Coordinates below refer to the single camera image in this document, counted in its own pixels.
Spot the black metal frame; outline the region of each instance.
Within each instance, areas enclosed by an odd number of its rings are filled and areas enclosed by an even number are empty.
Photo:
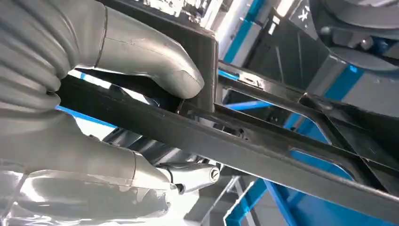
[[[148,9],[132,6],[126,0],[99,1],[179,42],[200,70],[205,87],[195,98],[181,101],[148,78],[84,70],[115,85],[156,98],[160,107],[146,105],[121,92],[71,76],[62,81],[61,89],[57,92],[62,106],[249,174],[399,224],[397,154],[387,149],[389,145],[384,144],[384,149],[377,142],[387,142],[386,137],[389,136],[376,137],[375,132],[364,129],[365,124],[353,117],[361,115],[361,118],[373,118],[375,115],[319,97],[303,95],[301,91],[275,81],[265,80],[264,90],[226,78],[219,78],[218,81],[217,42],[205,31],[175,23],[172,18],[162,19],[156,12],[146,12]],[[231,65],[219,63],[219,67],[228,68],[232,73],[242,73],[242,69]],[[323,131],[330,145],[215,104],[218,99],[216,86],[267,101],[311,119]],[[240,129],[249,140],[193,120],[197,118]],[[383,119],[388,124],[399,124],[397,119]],[[394,144],[395,138],[391,136],[388,143]],[[293,149],[343,168],[355,181],[293,159],[290,154]]]
[[[64,107],[350,209],[399,223],[399,198],[393,196],[398,191],[399,167],[394,158],[376,143],[373,145],[379,149],[374,155],[355,146],[353,139],[351,142],[338,128],[355,129],[364,136],[367,131],[349,120],[328,116],[333,112],[331,109],[329,113],[324,113],[322,106],[328,105],[328,101],[306,95],[300,97],[299,92],[295,95],[294,89],[277,82],[265,82],[266,87],[275,87],[282,92],[274,95],[239,81],[219,79],[221,86],[308,117],[321,128],[332,145],[218,104],[214,104],[215,112],[209,112],[192,103],[183,103],[177,114],[73,77],[63,80],[58,94]],[[297,97],[300,97],[299,102],[295,101]],[[201,125],[190,119],[193,115],[230,128],[250,130],[261,136],[263,142],[252,143]],[[293,149],[342,167],[355,182],[293,159],[290,156]]]

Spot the bolt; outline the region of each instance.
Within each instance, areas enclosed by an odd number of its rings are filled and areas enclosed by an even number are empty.
[[[220,172],[218,168],[211,169],[210,180],[212,183],[215,183],[220,177]]]

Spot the black steel tube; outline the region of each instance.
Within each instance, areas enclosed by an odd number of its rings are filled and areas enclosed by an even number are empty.
[[[64,107],[321,199],[399,223],[398,197],[334,176],[279,153],[279,145],[273,144],[287,140],[282,140],[281,134],[276,131],[270,131],[271,138],[275,140],[270,146],[254,145],[76,78],[66,78],[58,94]]]

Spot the robotic arm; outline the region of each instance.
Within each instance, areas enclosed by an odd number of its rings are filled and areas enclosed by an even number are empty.
[[[157,191],[176,190],[170,178],[138,153],[83,135],[72,116],[55,110],[60,98],[54,91],[75,67],[147,76],[180,98],[192,98],[204,86],[177,42],[102,3],[0,1],[1,218],[47,213],[104,222],[150,215],[152,210],[129,210],[149,200],[164,213],[168,205]],[[125,211],[82,212],[82,206],[104,203]]]

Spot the industrial machine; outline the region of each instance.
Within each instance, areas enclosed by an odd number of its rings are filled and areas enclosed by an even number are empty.
[[[222,165],[399,224],[397,118],[219,62],[212,33],[129,1],[4,0],[0,33],[2,225],[162,225]],[[311,120],[327,144],[227,108],[226,90]],[[117,128],[87,137],[58,105]]]

